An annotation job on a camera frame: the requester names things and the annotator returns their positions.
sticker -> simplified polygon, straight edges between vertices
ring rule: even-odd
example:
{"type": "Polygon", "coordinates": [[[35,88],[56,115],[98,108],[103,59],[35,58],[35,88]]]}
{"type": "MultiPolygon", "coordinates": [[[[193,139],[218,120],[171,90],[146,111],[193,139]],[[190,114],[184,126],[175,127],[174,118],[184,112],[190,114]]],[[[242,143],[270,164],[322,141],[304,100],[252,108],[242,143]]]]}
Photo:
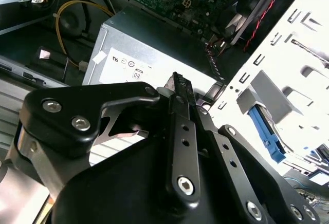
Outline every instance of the sticker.
{"type": "Polygon", "coordinates": [[[98,52],[97,55],[95,55],[95,57],[93,57],[92,60],[93,60],[96,64],[99,64],[102,60],[105,59],[105,57],[106,57],[106,53],[105,53],[103,50],[101,50],[101,51],[98,52]]]}
{"type": "Polygon", "coordinates": [[[152,73],[153,69],[147,63],[111,48],[99,82],[103,84],[137,81],[151,83],[152,73]]]}
{"type": "Polygon", "coordinates": [[[50,59],[50,52],[41,49],[39,59],[50,59]]]}

screw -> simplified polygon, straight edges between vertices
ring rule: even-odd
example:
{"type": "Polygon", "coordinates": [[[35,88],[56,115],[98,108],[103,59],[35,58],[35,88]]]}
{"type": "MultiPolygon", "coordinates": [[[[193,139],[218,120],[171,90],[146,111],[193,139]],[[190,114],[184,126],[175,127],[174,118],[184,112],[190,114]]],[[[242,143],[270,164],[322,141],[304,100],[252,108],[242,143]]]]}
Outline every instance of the screw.
{"type": "Polygon", "coordinates": [[[247,209],[249,214],[256,220],[262,220],[262,212],[253,202],[247,202],[247,209]]]}
{"type": "Polygon", "coordinates": [[[293,211],[293,214],[299,219],[302,220],[303,216],[300,213],[300,211],[295,206],[290,206],[291,210],[293,211]]]}
{"type": "Polygon", "coordinates": [[[207,115],[208,112],[207,112],[203,107],[198,106],[197,108],[199,109],[199,111],[200,111],[201,113],[203,113],[204,115],[207,115]]]}
{"type": "Polygon", "coordinates": [[[194,187],[192,182],[186,177],[179,177],[177,184],[179,188],[184,192],[186,195],[190,196],[193,194],[194,187]]]}
{"type": "Polygon", "coordinates": [[[235,132],[235,130],[233,129],[233,128],[228,128],[228,131],[230,132],[230,134],[232,134],[233,136],[235,136],[236,135],[236,132],[235,132]]]}
{"type": "Polygon", "coordinates": [[[36,152],[36,150],[38,149],[37,145],[36,145],[36,142],[35,141],[32,141],[31,142],[31,147],[30,147],[30,150],[32,152],[36,152]]]}
{"type": "Polygon", "coordinates": [[[72,126],[75,129],[84,132],[90,128],[90,122],[86,118],[78,116],[78,117],[73,118],[72,126]]]}
{"type": "Polygon", "coordinates": [[[155,91],[154,89],[152,89],[151,87],[145,87],[145,90],[147,93],[149,93],[150,95],[154,95],[155,94],[155,91]]]}
{"type": "Polygon", "coordinates": [[[50,113],[58,113],[59,111],[62,110],[62,106],[57,101],[54,100],[45,101],[42,104],[42,107],[44,110],[50,113]]]}
{"type": "Polygon", "coordinates": [[[308,214],[308,216],[312,219],[312,220],[316,220],[315,215],[313,214],[313,212],[306,206],[303,206],[304,210],[306,211],[306,213],[308,214]]]}

power supply label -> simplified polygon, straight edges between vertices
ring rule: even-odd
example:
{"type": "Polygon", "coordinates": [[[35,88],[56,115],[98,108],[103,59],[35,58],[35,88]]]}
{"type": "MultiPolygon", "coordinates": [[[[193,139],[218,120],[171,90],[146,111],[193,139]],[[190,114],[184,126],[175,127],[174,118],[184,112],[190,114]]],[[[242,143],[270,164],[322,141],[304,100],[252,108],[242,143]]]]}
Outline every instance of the power supply label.
{"type": "Polygon", "coordinates": [[[111,48],[100,76],[103,84],[123,82],[149,82],[152,67],[125,53],[111,48]]]}

blue latch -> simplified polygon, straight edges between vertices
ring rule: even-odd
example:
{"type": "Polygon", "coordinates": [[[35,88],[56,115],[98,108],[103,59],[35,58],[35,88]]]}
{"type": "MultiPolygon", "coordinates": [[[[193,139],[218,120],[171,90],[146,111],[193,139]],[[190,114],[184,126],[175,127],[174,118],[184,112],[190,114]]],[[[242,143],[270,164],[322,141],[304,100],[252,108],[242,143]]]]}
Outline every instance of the blue latch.
{"type": "Polygon", "coordinates": [[[250,115],[253,123],[255,124],[259,136],[261,137],[263,144],[271,155],[271,158],[275,162],[280,163],[286,157],[280,152],[280,149],[278,147],[278,143],[280,143],[280,141],[278,137],[268,129],[265,123],[266,121],[264,121],[256,106],[254,106],[248,114],[250,115]]]}

yellow wire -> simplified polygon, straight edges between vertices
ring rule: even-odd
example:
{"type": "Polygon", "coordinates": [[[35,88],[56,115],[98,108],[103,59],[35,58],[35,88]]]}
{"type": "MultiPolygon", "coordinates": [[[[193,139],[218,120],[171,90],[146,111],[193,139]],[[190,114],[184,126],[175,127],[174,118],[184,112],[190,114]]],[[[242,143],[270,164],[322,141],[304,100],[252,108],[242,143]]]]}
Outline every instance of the yellow wire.
{"type": "MultiPolygon", "coordinates": [[[[96,3],[92,3],[92,2],[88,2],[88,1],[80,1],[80,0],[73,0],[73,1],[69,1],[69,2],[66,2],[64,3],[59,9],[58,9],[58,12],[56,14],[56,20],[55,20],[55,28],[56,28],[56,34],[57,34],[57,38],[58,38],[58,41],[61,45],[61,48],[64,52],[64,54],[67,55],[67,52],[65,50],[65,47],[64,47],[64,44],[63,44],[63,40],[62,40],[62,37],[61,37],[61,33],[60,33],[60,17],[61,17],[61,14],[62,12],[69,6],[71,5],[74,5],[74,4],[78,4],[78,3],[84,3],[84,4],[87,4],[87,5],[91,5],[91,6],[94,6],[100,10],[102,10],[103,12],[105,12],[108,16],[112,17],[114,16],[113,13],[111,13],[106,7],[103,7],[101,5],[98,5],[96,3]]],[[[73,61],[70,60],[70,62],[75,65],[76,67],[79,67],[76,63],[74,63],[73,61]]]]}

